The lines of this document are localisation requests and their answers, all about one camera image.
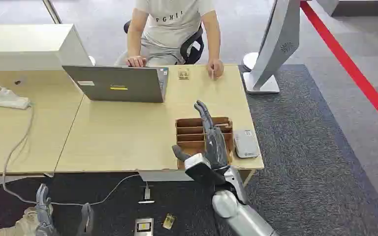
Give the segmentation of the person's left hand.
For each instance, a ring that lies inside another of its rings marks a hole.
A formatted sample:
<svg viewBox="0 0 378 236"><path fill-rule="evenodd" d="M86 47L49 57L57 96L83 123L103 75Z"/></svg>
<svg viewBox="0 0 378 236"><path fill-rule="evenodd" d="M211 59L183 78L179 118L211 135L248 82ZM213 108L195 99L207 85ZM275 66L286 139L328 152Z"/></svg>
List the person's left hand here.
<svg viewBox="0 0 378 236"><path fill-rule="evenodd" d="M224 65L220 59L210 59L207 63L207 71L209 76L216 80L224 73Z"/></svg>

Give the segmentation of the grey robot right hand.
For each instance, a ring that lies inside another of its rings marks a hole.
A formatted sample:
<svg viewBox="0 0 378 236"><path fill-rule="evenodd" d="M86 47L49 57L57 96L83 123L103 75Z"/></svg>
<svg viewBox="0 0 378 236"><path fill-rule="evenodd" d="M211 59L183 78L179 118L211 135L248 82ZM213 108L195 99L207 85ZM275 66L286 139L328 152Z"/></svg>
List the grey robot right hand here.
<svg viewBox="0 0 378 236"><path fill-rule="evenodd" d="M202 121L204 151L191 155L185 153L181 145L173 145L172 150L176 158L184 163L185 169L203 164L211 170L222 174L229 168L224 134L221 129L214 124L213 118L205 103L197 100L194 104L194 108L199 112Z"/></svg>

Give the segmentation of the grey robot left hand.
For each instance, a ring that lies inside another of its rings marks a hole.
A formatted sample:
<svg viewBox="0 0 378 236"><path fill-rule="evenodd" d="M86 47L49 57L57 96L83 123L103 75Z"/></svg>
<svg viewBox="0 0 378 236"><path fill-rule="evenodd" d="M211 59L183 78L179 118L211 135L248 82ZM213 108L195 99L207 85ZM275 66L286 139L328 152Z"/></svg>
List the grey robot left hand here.
<svg viewBox="0 0 378 236"><path fill-rule="evenodd" d="M36 192L35 210L38 218L38 226L35 230L36 236L60 236L57 231L52 214L50 212L51 199L48 197L48 187L41 184ZM81 209L81 222L78 226L77 236L92 236L94 229L94 211L89 203L79 204Z"/></svg>

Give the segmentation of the person's right hand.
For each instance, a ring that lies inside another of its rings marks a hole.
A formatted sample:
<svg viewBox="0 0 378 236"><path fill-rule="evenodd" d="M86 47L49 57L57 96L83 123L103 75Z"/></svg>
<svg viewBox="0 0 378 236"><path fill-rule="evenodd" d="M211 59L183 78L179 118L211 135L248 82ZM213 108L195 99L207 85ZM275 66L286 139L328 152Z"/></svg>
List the person's right hand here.
<svg viewBox="0 0 378 236"><path fill-rule="evenodd" d="M131 56L126 59L126 64L130 67L145 67L146 63L146 58L142 56Z"/></svg>

